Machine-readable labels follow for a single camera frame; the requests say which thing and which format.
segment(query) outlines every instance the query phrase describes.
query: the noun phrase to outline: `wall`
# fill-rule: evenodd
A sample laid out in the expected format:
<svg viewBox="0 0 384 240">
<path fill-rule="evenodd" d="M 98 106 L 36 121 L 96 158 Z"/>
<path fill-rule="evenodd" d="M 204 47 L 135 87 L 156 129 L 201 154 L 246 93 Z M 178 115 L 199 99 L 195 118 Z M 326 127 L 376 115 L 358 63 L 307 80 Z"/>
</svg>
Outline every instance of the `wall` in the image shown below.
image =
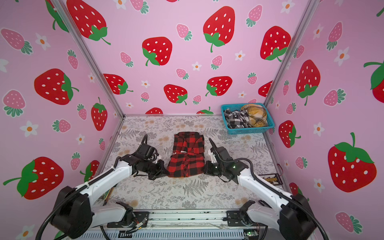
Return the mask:
<svg viewBox="0 0 384 240">
<path fill-rule="evenodd" d="M 284 176 L 334 240 L 382 239 L 383 7 L 322 1 L 268 108 Z"/>
<path fill-rule="evenodd" d="M 86 168 L 101 161 L 118 118 L 99 83 L 89 77 L 91 70 L 65 25 L 55 21 L 45 1 L 6 1 L 0 9 L 0 29 L 0 95 L 5 110 L 0 113 L 0 182 L 6 184 L 0 186 L 2 239 L 34 239 L 58 192 L 84 182 L 80 171 L 92 177 L 95 167 Z M 69 50 L 76 57 L 70 57 Z M 91 120 L 98 97 L 106 108 L 101 131 L 100 123 L 95 127 Z M 83 110 L 78 111 L 79 104 Z M 43 239 L 54 239 L 57 232 L 49 225 Z"/>
<path fill-rule="evenodd" d="M 126 114 L 219 113 L 222 104 L 264 102 L 306 4 L 67 0 Z"/>
</svg>

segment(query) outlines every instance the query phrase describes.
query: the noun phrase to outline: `red plaid shirt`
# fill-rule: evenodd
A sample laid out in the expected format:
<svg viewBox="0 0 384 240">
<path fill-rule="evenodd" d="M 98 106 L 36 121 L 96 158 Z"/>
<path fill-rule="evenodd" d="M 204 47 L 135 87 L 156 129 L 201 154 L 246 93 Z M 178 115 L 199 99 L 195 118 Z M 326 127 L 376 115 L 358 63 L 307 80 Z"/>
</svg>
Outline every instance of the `red plaid shirt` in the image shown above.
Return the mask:
<svg viewBox="0 0 384 240">
<path fill-rule="evenodd" d="M 175 134 L 173 155 L 167 170 L 169 177 L 190 177 L 203 173 L 204 136 L 198 132 Z"/>
</svg>

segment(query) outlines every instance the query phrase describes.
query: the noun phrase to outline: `strawberry wallpaper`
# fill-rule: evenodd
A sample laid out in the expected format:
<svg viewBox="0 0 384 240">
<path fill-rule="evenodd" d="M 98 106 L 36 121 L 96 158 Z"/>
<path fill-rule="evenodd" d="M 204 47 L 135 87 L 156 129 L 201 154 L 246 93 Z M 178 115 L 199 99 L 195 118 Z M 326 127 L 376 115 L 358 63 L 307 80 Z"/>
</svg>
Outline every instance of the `strawberry wallpaper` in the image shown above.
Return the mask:
<svg viewBox="0 0 384 240">
<path fill-rule="evenodd" d="M 268 103 L 290 189 L 333 240 L 382 239 L 383 7 L 321 1 Z"/>
<path fill-rule="evenodd" d="M 307 0 L 67 0 L 126 114 L 264 102 Z"/>
<path fill-rule="evenodd" d="M 34 239 L 58 192 L 94 177 L 119 119 L 49 0 L 6 1 L 0 33 L 2 239 Z"/>
</svg>

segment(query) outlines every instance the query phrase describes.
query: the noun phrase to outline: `floral tablecloth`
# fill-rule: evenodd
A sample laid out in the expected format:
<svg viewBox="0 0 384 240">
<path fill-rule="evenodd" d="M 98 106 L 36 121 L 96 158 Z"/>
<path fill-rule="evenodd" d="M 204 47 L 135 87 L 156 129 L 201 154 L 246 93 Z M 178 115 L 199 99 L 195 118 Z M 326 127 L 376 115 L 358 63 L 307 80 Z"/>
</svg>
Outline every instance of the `floral tablecloth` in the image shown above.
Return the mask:
<svg viewBox="0 0 384 240">
<path fill-rule="evenodd" d="M 204 135 L 206 160 L 209 160 L 210 137 L 217 147 L 224 146 L 233 158 L 250 159 L 257 174 L 276 173 L 262 134 L 229 135 L 221 116 L 203 115 L 127 116 L 105 168 L 111 167 L 117 156 L 133 153 L 145 134 L 148 134 L 148 144 L 157 149 L 167 166 L 174 134 L 184 131 Z M 236 209 L 255 199 L 259 198 L 233 181 L 224 183 L 218 177 L 201 174 L 187 178 L 163 177 L 155 181 L 147 177 L 129 177 L 119 182 L 109 202 L 123 201 L 134 209 Z"/>
</svg>

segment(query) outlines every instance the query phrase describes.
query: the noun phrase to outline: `blue plastic basket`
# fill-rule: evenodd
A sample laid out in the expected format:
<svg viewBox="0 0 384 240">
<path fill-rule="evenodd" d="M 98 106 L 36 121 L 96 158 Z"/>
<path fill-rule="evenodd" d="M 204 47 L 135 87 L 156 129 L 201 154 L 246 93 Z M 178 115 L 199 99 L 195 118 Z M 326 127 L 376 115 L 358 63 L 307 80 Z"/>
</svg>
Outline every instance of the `blue plastic basket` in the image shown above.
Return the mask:
<svg viewBox="0 0 384 240">
<path fill-rule="evenodd" d="M 244 105 L 247 105 L 247 104 L 249 104 L 249 103 L 225 104 L 225 105 L 221 106 L 221 114 L 223 115 L 224 124 L 225 124 L 227 131 L 228 131 L 228 134 L 263 133 L 263 132 L 266 132 L 268 129 L 275 127 L 275 123 L 273 122 L 273 119 L 272 119 L 271 115 L 269 114 L 268 109 L 264 106 L 264 104 L 252 103 L 252 104 L 261 105 L 265 108 L 266 114 L 267 114 L 266 121 L 268 123 L 268 127 L 229 128 L 228 124 L 227 124 L 227 120 L 225 119 L 225 116 L 224 116 L 224 111 L 226 109 L 230 109 L 231 112 L 236 111 L 236 110 L 240 111 L 241 107 Z"/>
</svg>

